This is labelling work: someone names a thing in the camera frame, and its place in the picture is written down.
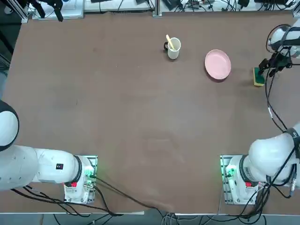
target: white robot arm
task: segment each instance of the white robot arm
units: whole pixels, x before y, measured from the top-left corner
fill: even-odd
[[[67,201],[92,202],[93,179],[89,175],[95,175],[95,168],[87,157],[13,145],[18,132],[17,113],[0,101],[0,191],[31,182],[64,183]]]
[[[300,123],[293,129],[300,134]],[[274,179],[295,146],[292,135],[282,133],[269,139],[256,140],[251,144],[248,155],[232,157],[225,173],[234,204],[246,204],[258,191],[259,183],[264,184]],[[293,165],[299,163],[300,159],[294,152],[274,184],[288,181],[287,186],[291,187],[293,194],[295,186],[300,187],[300,165],[296,167],[296,172],[293,171],[295,168]]]
[[[300,20],[293,26],[282,24],[275,27],[267,39],[267,45],[274,52],[270,60],[264,59],[259,66],[259,74],[273,70],[267,74],[274,76],[277,71],[283,68],[290,68],[292,65],[291,57],[300,56]],[[293,194],[295,187],[300,187],[300,156],[298,153],[299,141],[294,142],[300,134],[300,123],[276,137],[256,140],[250,146],[249,154],[244,156],[234,156],[226,167],[228,185],[234,204],[246,204],[252,197],[252,202],[257,195],[259,183],[265,182],[273,184],[284,184],[291,187],[290,194]],[[293,148],[297,151],[291,155],[284,168],[285,161],[291,154]]]

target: yellow spoon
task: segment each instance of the yellow spoon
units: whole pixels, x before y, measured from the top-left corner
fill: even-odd
[[[175,51],[175,48],[174,48],[174,46],[173,46],[173,44],[172,44],[172,41],[171,41],[169,35],[166,35],[165,37],[167,38],[167,41],[169,42],[171,48]]]

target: sponge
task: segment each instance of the sponge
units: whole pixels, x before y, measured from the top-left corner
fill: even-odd
[[[253,82],[254,82],[254,86],[258,86],[258,87],[262,87],[264,86],[264,77],[263,75],[259,75],[258,74],[259,68],[258,67],[254,67],[253,68]]]

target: white mug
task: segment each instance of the white mug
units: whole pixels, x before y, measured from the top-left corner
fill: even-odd
[[[181,42],[178,38],[175,38],[175,37],[171,38],[171,42],[172,42],[175,50],[173,50],[170,47],[170,44],[168,42],[165,42],[164,49],[166,52],[168,52],[169,58],[172,60],[175,60],[175,59],[177,59],[177,57],[179,55],[179,50],[181,48]]]

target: floor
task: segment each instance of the floor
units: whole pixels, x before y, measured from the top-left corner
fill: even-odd
[[[8,24],[0,24],[0,29],[4,33],[4,35],[7,37],[9,42],[12,46],[15,46],[15,42],[18,37],[18,33],[20,30],[20,24],[18,24],[21,19],[17,16],[16,13],[13,13],[11,15],[4,14],[4,5],[0,2],[0,20],[5,21],[6,23],[14,23],[13,25]],[[0,43],[0,53],[4,55],[7,59],[11,60],[11,54],[8,52],[6,47],[3,45],[3,43]],[[2,96],[4,86],[5,86],[5,80],[7,77],[7,71],[1,71],[0,70],[0,98]],[[74,217],[66,214],[57,214],[56,218],[58,222],[61,225],[87,225],[87,224],[93,224],[93,220],[101,217],[101,214],[91,215],[88,218],[82,218],[82,217]],[[107,220],[108,217],[103,218],[101,220],[98,220],[95,222],[95,224],[101,225],[104,224],[104,222]],[[194,216],[182,216],[180,218],[194,218]],[[218,220],[226,220],[229,217],[226,216],[217,216],[214,217]],[[124,215],[122,217],[114,217],[111,220],[109,220],[106,224],[107,225],[158,225],[162,224],[161,222],[161,216],[155,211],[155,210],[148,210],[145,211],[145,215]],[[197,225],[199,224],[201,219],[201,216],[198,216],[195,219],[192,220],[183,220],[180,222],[182,225]],[[296,225],[300,222],[299,216],[266,216],[267,224],[273,224],[273,225],[280,225],[280,224],[289,224],[289,225]],[[203,217],[203,222],[207,221],[207,217]],[[219,222],[210,221],[209,225],[216,225]],[[0,214],[0,224],[1,225],[23,225],[23,224],[31,224],[31,225],[55,225],[56,221],[54,219],[53,214]],[[227,225],[237,225],[242,224],[238,220],[234,220],[231,222],[226,222]],[[263,225],[264,219],[261,218],[257,223],[257,225]]]
[[[101,217],[102,215],[91,215],[88,218],[74,217],[65,214],[57,214],[56,218],[60,225],[87,225],[89,223],[92,224],[94,219]],[[192,216],[186,217],[182,216],[181,218],[194,218]],[[226,220],[230,217],[226,216],[218,216],[214,217],[214,219],[218,220]],[[102,225],[108,217],[103,218],[95,222],[97,225]],[[180,222],[181,225],[198,225],[201,216],[193,220],[183,220]],[[203,217],[202,224],[208,220],[207,217]],[[299,224],[300,217],[299,216],[266,216],[267,224],[272,225],[297,225]],[[9,215],[0,215],[0,224],[2,225],[55,225],[57,224],[53,214],[9,214]],[[145,215],[124,215],[122,217],[114,217],[107,225],[159,225],[161,223],[161,216],[157,214],[157,212],[149,210],[145,212]],[[208,225],[217,225],[220,222],[210,221],[207,223]],[[241,225],[242,223],[238,220],[224,222],[223,225]],[[256,225],[263,225],[264,219],[261,218]]]

